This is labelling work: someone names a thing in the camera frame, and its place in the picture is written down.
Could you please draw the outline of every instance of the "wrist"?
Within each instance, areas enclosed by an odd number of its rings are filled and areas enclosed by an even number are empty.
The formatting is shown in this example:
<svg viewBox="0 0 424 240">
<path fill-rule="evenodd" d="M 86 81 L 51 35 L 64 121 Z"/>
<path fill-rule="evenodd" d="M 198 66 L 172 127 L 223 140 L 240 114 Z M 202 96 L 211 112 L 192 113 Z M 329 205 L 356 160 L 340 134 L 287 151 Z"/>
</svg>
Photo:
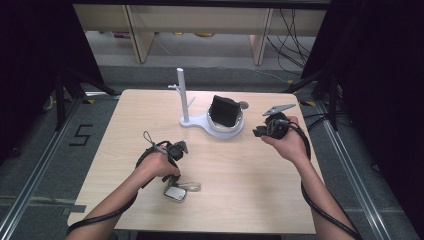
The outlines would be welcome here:
<svg viewBox="0 0 424 240">
<path fill-rule="evenodd" d="M 130 178 L 134 179 L 137 185 L 144 186 L 146 183 L 148 183 L 152 178 L 155 178 L 156 176 L 149 170 L 138 167 L 136 168 L 132 173 Z"/>
<path fill-rule="evenodd" d="M 306 155 L 299 155 L 298 157 L 292 159 L 291 162 L 298 170 L 311 166 L 309 158 Z"/>
</svg>

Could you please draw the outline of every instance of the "tape mark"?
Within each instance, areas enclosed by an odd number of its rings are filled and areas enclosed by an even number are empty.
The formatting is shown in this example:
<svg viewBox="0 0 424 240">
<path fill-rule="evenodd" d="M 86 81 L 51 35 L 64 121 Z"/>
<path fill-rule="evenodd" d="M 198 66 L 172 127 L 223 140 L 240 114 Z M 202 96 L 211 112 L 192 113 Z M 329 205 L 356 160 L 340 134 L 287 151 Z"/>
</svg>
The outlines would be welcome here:
<svg viewBox="0 0 424 240">
<path fill-rule="evenodd" d="M 87 207 L 86 205 L 74 205 L 74 206 L 71 207 L 70 212 L 73 212 L 73 213 L 84 213 L 86 207 Z"/>
<path fill-rule="evenodd" d="M 299 102 L 300 106 L 310 106 L 310 107 L 315 107 L 316 104 L 314 101 L 300 101 Z"/>
<path fill-rule="evenodd" d="M 92 126 L 93 126 L 93 124 L 80 124 L 77 132 L 74 135 L 74 137 L 84 138 L 84 142 L 83 143 L 70 143 L 69 146 L 71 146 L 71 147 L 82 147 L 82 146 L 87 145 L 88 139 L 90 138 L 91 135 L 79 134 L 79 132 L 80 132 L 81 128 L 83 128 L 83 127 L 92 127 Z"/>
</svg>

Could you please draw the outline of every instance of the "gray floor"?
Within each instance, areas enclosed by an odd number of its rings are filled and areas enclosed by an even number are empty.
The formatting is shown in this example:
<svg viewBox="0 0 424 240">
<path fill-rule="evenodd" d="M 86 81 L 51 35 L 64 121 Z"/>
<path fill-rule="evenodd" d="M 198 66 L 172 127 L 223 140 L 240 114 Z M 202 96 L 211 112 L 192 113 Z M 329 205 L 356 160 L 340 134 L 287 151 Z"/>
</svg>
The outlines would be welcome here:
<svg viewBox="0 0 424 240">
<path fill-rule="evenodd" d="M 106 84 L 116 90 L 126 88 L 165 89 L 176 82 L 176 67 L 185 68 L 187 88 L 190 90 L 236 90 L 280 92 L 288 81 L 299 76 L 301 69 L 287 60 L 279 59 L 267 44 L 261 66 L 255 66 L 248 36 L 217 34 L 201 38 L 194 34 L 159 33 L 144 64 L 137 64 L 128 39 L 116 39 L 111 33 L 87 32 L 96 61 Z M 271 40 L 279 46 L 276 37 Z M 306 48 L 311 48 L 314 38 L 301 38 Z M 298 56 L 288 52 L 294 58 Z M 96 91 L 85 86 L 87 91 Z M 299 90 L 300 101 L 312 100 L 313 84 Z M 79 104 L 70 119 L 57 150 L 47 164 L 39 184 L 32 194 L 20 221 L 12 227 L 10 239 L 63 239 L 67 229 L 69 209 L 90 167 L 103 133 L 118 100 L 96 99 L 91 104 Z M 316 106 L 301 106 L 304 116 L 321 113 Z M 0 215 L 4 218 L 14 199 L 27 184 L 32 171 L 43 157 L 50 139 L 54 136 L 55 108 L 40 115 L 21 143 L 22 155 L 10 158 L 0 166 Z M 306 118 L 307 124 L 316 117 Z M 372 159 L 349 119 L 340 116 L 337 134 L 343 140 L 348 156 L 358 171 L 369 199 L 376 207 L 391 239 L 419 239 L 408 219 L 391 193 L 384 178 L 370 168 Z M 81 129 L 90 135 L 85 146 L 74 147 L 83 139 L 74 137 L 81 124 L 91 125 Z M 364 239 L 382 239 L 373 229 L 370 217 L 355 192 L 340 152 L 330 138 L 331 128 L 321 123 L 310 131 L 324 180 L 334 196 L 357 225 Z M 136 234 L 117 231 L 119 239 L 135 239 Z M 313 235 L 282 235 L 281 239 L 315 239 Z"/>
</svg>

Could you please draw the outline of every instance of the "forearm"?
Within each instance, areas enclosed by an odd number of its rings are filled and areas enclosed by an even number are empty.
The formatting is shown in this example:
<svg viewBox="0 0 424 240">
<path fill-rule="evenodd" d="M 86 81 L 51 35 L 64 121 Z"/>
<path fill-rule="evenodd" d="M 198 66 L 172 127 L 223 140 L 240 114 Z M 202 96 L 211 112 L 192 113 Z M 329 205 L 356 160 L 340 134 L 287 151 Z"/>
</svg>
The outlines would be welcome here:
<svg viewBox="0 0 424 240">
<path fill-rule="evenodd" d="M 85 219 L 99 217 L 122 208 L 137 194 L 140 187 L 151 178 L 152 176 L 148 173 L 134 171 L 119 187 L 100 202 Z M 66 239 L 107 239 L 120 217 L 121 215 L 77 228 Z"/>
<path fill-rule="evenodd" d="M 350 221 L 346 218 L 343 210 L 339 207 L 336 200 L 324 185 L 310 161 L 305 158 L 294 162 L 294 164 L 311 200 L 325 213 L 353 229 Z M 352 239 L 347 233 L 321 217 L 314 210 L 312 210 L 312 216 L 319 239 Z"/>
</svg>

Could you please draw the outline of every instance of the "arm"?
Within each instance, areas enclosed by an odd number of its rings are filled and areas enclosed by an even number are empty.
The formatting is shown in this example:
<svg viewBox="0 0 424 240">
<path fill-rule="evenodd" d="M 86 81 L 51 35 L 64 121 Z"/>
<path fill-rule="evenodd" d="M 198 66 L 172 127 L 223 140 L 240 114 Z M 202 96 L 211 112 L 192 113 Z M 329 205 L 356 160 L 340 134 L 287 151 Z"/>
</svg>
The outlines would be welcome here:
<svg viewBox="0 0 424 240">
<path fill-rule="evenodd" d="M 92 218 L 113 212 L 129 202 L 138 190 L 154 177 L 163 177 L 169 174 L 180 175 L 178 168 L 168 162 L 165 154 L 153 152 L 149 154 L 131 175 L 119 185 L 109 196 L 99 203 L 86 217 Z M 120 216 L 77 228 L 67 237 L 70 239 L 108 239 Z"/>
<path fill-rule="evenodd" d="M 298 123 L 296 117 L 288 118 L 290 122 Z M 318 207 L 349 228 L 354 229 L 310 163 L 306 155 L 305 144 L 293 129 L 289 129 L 282 139 L 274 139 L 268 136 L 262 136 L 261 139 L 273 146 L 283 158 L 294 164 L 306 192 Z M 312 210 L 312 218 L 318 239 L 352 239 L 351 236 L 321 217 L 314 210 Z"/>
</svg>

